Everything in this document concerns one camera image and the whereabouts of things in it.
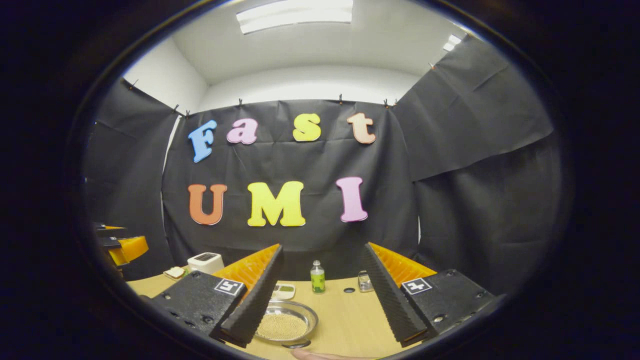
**finger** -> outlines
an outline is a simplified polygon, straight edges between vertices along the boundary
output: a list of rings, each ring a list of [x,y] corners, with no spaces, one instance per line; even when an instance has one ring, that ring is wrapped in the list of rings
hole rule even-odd
[[[349,357],[335,354],[318,354],[297,348],[292,351],[293,356],[299,360],[372,360],[368,357]]]
[[[314,355],[321,356],[328,360],[374,360],[372,357],[351,357],[351,356],[340,356],[334,354],[318,354],[317,352],[313,353]]]
[[[298,360],[328,360],[326,357],[317,356],[301,348],[295,348],[291,354]]]

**black cloth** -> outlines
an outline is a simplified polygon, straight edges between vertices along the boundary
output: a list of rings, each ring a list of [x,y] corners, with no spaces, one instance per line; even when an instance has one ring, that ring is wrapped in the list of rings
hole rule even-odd
[[[513,151],[553,131],[534,88],[496,48],[472,36],[393,109],[413,181]]]
[[[393,109],[420,212],[415,259],[455,268],[488,290],[513,291],[554,244],[560,150],[534,87],[472,36]]]
[[[415,183],[417,259],[458,269],[492,293],[514,290],[555,245],[562,164],[555,133]]]
[[[164,156],[178,114],[118,82],[98,110],[84,167],[92,220],[144,235],[149,250],[123,267],[125,280],[174,266],[163,229],[160,198]]]
[[[370,145],[359,143],[346,119],[363,112],[373,119]],[[294,119],[301,113],[320,116],[322,134],[313,142],[296,142]],[[259,123],[251,145],[227,142],[235,120]],[[193,162],[188,134],[210,121],[217,122],[212,154]],[[344,223],[342,193],[335,184],[358,176],[362,207],[369,217]],[[277,196],[287,181],[301,181],[301,227],[250,227],[250,183],[263,182]],[[189,215],[191,184],[203,184],[203,211],[212,209],[212,184],[225,184],[223,216],[215,225],[200,225]],[[402,131],[394,114],[383,105],[362,102],[271,101],[205,111],[181,119],[171,144],[163,179],[165,224],[172,253],[180,265],[187,258],[210,251],[225,265],[274,243],[284,247],[284,280],[308,280],[315,259],[327,279],[356,276],[360,253],[367,241],[413,256],[417,251],[417,207],[409,180]]]

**table surface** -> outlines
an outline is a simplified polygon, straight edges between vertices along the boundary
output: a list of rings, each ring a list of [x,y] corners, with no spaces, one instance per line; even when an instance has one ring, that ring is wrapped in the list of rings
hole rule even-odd
[[[174,280],[165,275],[128,282],[138,295],[148,297],[155,297],[174,283]],[[311,345],[305,347],[305,350],[377,359],[418,344],[400,347],[375,292],[361,293],[357,277],[327,280],[326,291],[322,294],[311,290],[310,281],[278,283],[295,285],[296,293],[290,300],[311,307],[318,315],[318,325],[308,336]],[[345,288],[354,288],[356,291],[345,293]],[[258,338],[254,338],[246,348],[227,345],[266,359],[294,359],[290,349]]]

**orange object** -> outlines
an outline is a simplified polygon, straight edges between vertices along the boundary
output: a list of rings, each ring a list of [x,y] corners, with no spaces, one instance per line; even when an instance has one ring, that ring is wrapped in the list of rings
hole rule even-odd
[[[275,254],[279,247],[280,244],[276,244],[262,249],[226,266],[224,269],[218,270],[212,275],[243,283],[247,289],[247,292],[242,298],[242,300],[244,300],[255,286],[255,283],[258,282],[262,273],[264,273],[264,269],[269,265],[273,254]]]
[[[382,246],[371,242],[369,245],[371,245],[371,248],[378,256],[378,259],[380,259],[382,264],[385,265],[387,272],[391,275],[391,278],[394,280],[398,288],[405,281],[437,274],[432,269],[389,249],[385,249]]]
[[[357,113],[347,119],[349,124],[353,127],[353,137],[360,143],[373,143],[376,141],[376,135],[369,134],[367,125],[373,125],[373,120],[367,118],[364,113]]]
[[[147,239],[144,236],[118,239],[118,242],[121,247],[109,249],[109,255],[111,255],[116,266],[130,263],[133,259],[140,257],[149,249]]]
[[[201,184],[192,184],[189,185],[187,190],[189,190],[189,214],[193,221],[202,225],[214,225],[222,219],[223,196],[227,190],[226,185],[211,185],[213,210],[209,215],[202,212],[202,196],[207,187]]]

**ceiling light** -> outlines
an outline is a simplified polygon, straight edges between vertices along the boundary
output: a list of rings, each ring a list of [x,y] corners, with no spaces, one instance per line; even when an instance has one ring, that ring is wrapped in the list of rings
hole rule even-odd
[[[456,35],[449,36],[449,42],[454,44],[454,45],[460,44],[461,41],[462,40],[459,37],[457,37]]]
[[[283,0],[236,14],[243,34],[305,22],[351,23],[353,0]]]

